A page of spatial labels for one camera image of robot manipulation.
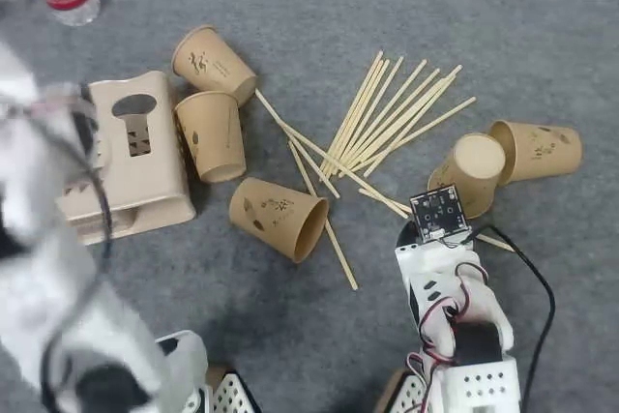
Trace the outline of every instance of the circuit board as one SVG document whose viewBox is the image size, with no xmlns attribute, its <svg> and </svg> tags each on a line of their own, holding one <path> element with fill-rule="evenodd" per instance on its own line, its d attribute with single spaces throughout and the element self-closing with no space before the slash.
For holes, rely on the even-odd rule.
<svg viewBox="0 0 619 413">
<path fill-rule="evenodd" d="M 423 244 L 468 229 L 456 186 L 445 186 L 415 195 L 410 199 L 410 206 Z"/>
</svg>

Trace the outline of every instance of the printed design on cup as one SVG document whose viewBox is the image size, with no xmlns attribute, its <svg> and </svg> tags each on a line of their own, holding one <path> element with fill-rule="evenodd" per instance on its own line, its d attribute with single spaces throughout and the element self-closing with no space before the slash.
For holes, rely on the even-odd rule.
<svg viewBox="0 0 619 413">
<path fill-rule="evenodd" d="M 243 210 L 245 211 L 245 216 L 248 217 L 248 220 L 251 221 L 253 227 L 258 229 L 259 231 L 264 231 L 264 226 L 260 221 L 256 219 L 255 210 L 253 209 L 253 205 L 251 205 L 250 200 L 245 197 L 243 199 Z"/>
<path fill-rule="evenodd" d="M 445 186 L 449 186 L 454 183 L 452 177 L 448 176 L 450 174 L 450 168 L 450 163 L 445 163 L 443 166 L 438 168 L 438 172 L 436 173 L 436 183 L 438 184 L 438 186 L 436 186 L 437 188 L 444 188 Z"/>
<path fill-rule="evenodd" d="M 550 128 L 545 128 L 543 126 L 539 126 L 538 129 L 545 133 L 550 133 L 564 144 L 570 144 L 570 140 L 563 133 L 554 131 Z M 540 144 L 533 148 L 533 157 L 531 157 L 531 160 L 542 160 L 544 156 L 552 155 L 554 150 L 557 148 L 556 142 L 548 143 L 539 141 L 540 135 L 536 132 L 531 132 L 530 138 L 534 143 Z"/>
<path fill-rule="evenodd" d="M 542 131 L 545 131 L 547 133 L 552 133 L 552 135 L 554 135 L 555 137 L 557 137 L 561 142 L 563 142 L 564 144 L 571 144 L 570 140 L 568 139 L 568 137 L 566 135 L 564 135 L 563 133 L 560 133 L 558 131 L 553 131 L 551 128 L 545 128 L 543 126 L 538 126 L 538 128 Z"/>
<path fill-rule="evenodd" d="M 288 200 L 287 198 L 283 198 L 282 200 L 274 200 L 273 198 L 269 198 L 260 204 L 263 209 L 270 209 L 276 212 L 276 214 L 279 214 L 276 218 L 271 220 L 273 227 L 278 227 L 278 224 L 291 215 L 294 215 L 294 208 L 290 208 L 293 205 L 294 202 L 292 200 Z"/>
<path fill-rule="evenodd" d="M 193 66 L 193 70 L 195 74 L 200 75 L 200 73 L 206 73 L 208 60 L 205 57 L 206 52 L 202 52 L 199 55 L 196 55 L 194 52 L 190 52 L 190 63 Z"/>
</svg>

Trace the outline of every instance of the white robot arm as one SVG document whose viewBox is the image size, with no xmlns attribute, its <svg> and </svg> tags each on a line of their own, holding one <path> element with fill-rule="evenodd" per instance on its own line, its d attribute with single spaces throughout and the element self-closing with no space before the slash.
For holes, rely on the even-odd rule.
<svg viewBox="0 0 619 413">
<path fill-rule="evenodd" d="M 442 188 L 415 201 L 424 218 L 402 230 L 396 257 L 423 344 L 411 355 L 427 386 L 416 403 L 423 413 L 517 413 L 516 361 L 507 354 L 514 331 L 472 242 L 463 244 L 470 227 L 457 192 Z"/>
<path fill-rule="evenodd" d="M 98 269 L 55 204 L 79 166 L 44 134 L 86 158 L 93 136 L 83 127 L 88 109 L 77 110 L 85 103 L 68 92 L 74 88 L 40 95 L 34 78 L 1 43 L 0 63 L 7 72 L 0 79 L 2 344 L 23 378 L 40 390 L 45 348 L 59 335 L 44 372 L 53 394 L 44 397 L 50 412 L 209 412 L 201 338 L 185 331 L 155 341 L 106 281 L 82 302 L 75 324 L 58 333 Z"/>
</svg>

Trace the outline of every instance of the wire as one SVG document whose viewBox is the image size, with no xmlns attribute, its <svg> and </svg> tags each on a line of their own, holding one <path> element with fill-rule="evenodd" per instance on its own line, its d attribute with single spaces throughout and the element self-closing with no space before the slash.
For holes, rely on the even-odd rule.
<svg viewBox="0 0 619 413">
<path fill-rule="evenodd" d="M 542 353 L 542 348 L 544 346 L 545 339 L 548 333 L 550 332 L 550 328 L 552 327 L 552 321 L 554 320 L 554 314 L 556 313 L 556 302 L 554 299 L 554 292 L 552 291 L 552 287 L 550 287 L 550 284 L 548 283 L 548 281 L 545 280 L 542 273 L 540 273 L 540 271 L 536 268 L 536 266 L 529 259 L 529 257 L 526 256 L 524 252 L 518 248 L 518 246 L 514 243 L 514 241 L 512 241 L 512 239 L 510 239 L 510 237 L 507 234 L 501 231 L 494 224 L 485 224 L 479 228 L 474 229 L 473 232 L 471 232 L 461 243 L 466 244 L 467 242 L 472 241 L 485 229 L 491 229 L 492 231 L 494 231 L 501 239 L 503 239 L 510 247 L 512 247 L 512 249 L 514 249 L 516 254 L 524 262 L 524 264 L 531 270 L 531 272 L 533 272 L 535 277 L 540 281 L 540 283 L 545 289 L 546 294 L 548 295 L 548 301 L 550 305 L 550 308 L 548 310 L 548 316 L 546 317 L 544 327 L 542 329 L 542 332 L 540 333 L 540 338 L 538 339 L 535 349 L 533 350 L 533 357 L 531 359 L 531 365 L 529 366 L 529 371 L 527 373 L 526 382 L 524 384 L 524 392 L 522 394 L 521 411 L 522 413 L 526 413 L 528 410 L 529 399 L 531 397 L 531 386 L 533 385 L 533 380 L 535 378 L 535 372 L 536 372 L 538 363 L 540 361 L 540 354 Z"/>
<path fill-rule="evenodd" d="M 422 404 L 421 404 L 422 409 L 420 413 L 426 413 L 427 411 L 427 403 L 429 401 L 429 392 L 430 392 L 430 389 L 432 388 L 432 381 L 434 380 L 434 372 L 436 371 L 439 365 L 440 363 L 434 363 L 432 365 L 432 368 L 429 369 L 429 381 L 427 382 L 426 393 L 424 394 L 424 399 L 422 400 Z"/>
<path fill-rule="evenodd" d="M 475 268 L 477 271 L 479 271 L 482 274 L 482 278 L 484 279 L 484 284 L 487 285 L 487 282 L 489 281 L 489 275 L 487 271 L 484 269 L 483 266 L 478 265 L 477 263 L 473 263 L 472 261 L 462 261 L 458 263 L 458 265 L 454 269 L 454 274 L 456 276 L 458 276 L 459 278 L 462 278 L 462 276 L 459 273 L 459 270 L 460 270 L 460 266 L 463 266 L 463 265 L 470 266 L 471 268 Z"/>
<path fill-rule="evenodd" d="M 405 364 L 406 364 L 406 367 L 415 375 L 415 377 L 417 377 L 419 379 L 419 381 L 424 385 L 424 388 L 425 388 L 426 387 L 426 379 L 424 378 L 424 376 L 415 367 L 413 367 L 413 365 L 410 363 L 411 360 L 415 361 L 423 369 L 424 368 L 424 359 L 419 354 L 417 354 L 415 352 L 410 352 L 406 356 Z"/>
<path fill-rule="evenodd" d="M 103 249 L 101 253 L 99 267 L 93 279 L 86 285 L 81 292 L 81 295 L 76 300 L 74 307 L 66 314 L 58 327 L 54 330 L 51 337 L 45 345 L 43 357 L 41 359 L 39 375 L 41 378 L 41 402 L 49 413 L 61 413 L 57 399 L 55 388 L 50 382 L 51 357 L 53 352 L 67 330 L 74 325 L 76 320 L 82 315 L 84 310 L 92 302 L 97 294 L 97 291 L 103 283 L 103 275 L 107 273 L 110 266 L 111 248 L 112 248 L 112 217 L 109 209 L 109 202 L 103 189 L 103 184 L 99 179 L 96 171 L 90 166 L 90 163 L 84 156 L 75 149 L 72 144 L 63 137 L 51 132 L 44 124 L 35 118 L 26 116 L 28 122 L 45 140 L 52 144 L 56 149 L 61 151 L 75 162 L 81 170 L 86 174 L 90 182 L 93 184 L 95 194 L 101 206 L 103 215 Z"/>
<path fill-rule="evenodd" d="M 454 244 L 453 242 L 446 242 L 445 239 L 439 239 L 438 242 L 443 244 L 448 249 L 455 249 L 459 244 Z"/>
</svg>

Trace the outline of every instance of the brown paper cup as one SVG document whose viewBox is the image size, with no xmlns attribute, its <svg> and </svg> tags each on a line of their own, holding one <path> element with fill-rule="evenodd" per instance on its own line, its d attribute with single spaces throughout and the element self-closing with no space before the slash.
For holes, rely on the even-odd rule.
<svg viewBox="0 0 619 413">
<path fill-rule="evenodd" d="M 487 134 L 461 137 L 447 159 L 434 170 L 427 182 L 429 190 L 455 184 L 466 218 L 487 212 L 505 166 L 501 145 Z"/>
<path fill-rule="evenodd" d="M 195 168 L 204 183 L 219 183 L 245 173 L 239 107 L 224 92 L 200 92 L 176 106 L 176 115 Z"/>
<path fill-rule="evenodd" d="M 571 128 L 496 121 L 489 134 L 505 151 L 500 186 L 521 179 L 573 173 L 582 159 L 580 136 Z"/>
<path fill-rule="evenodd" d="M 326 198 L 247 178 L 230 200 L 229 216 L 233 224 L 300 263 L 318 242 L 328 212 Z"/>
<path fill-rule="evenodd" d="M 191 31 L 172 57 L 172 71 L 202 91 L 225 91 L 239 106 L 255 91 L 257 77 L 212 26 Z"/>
</svg>

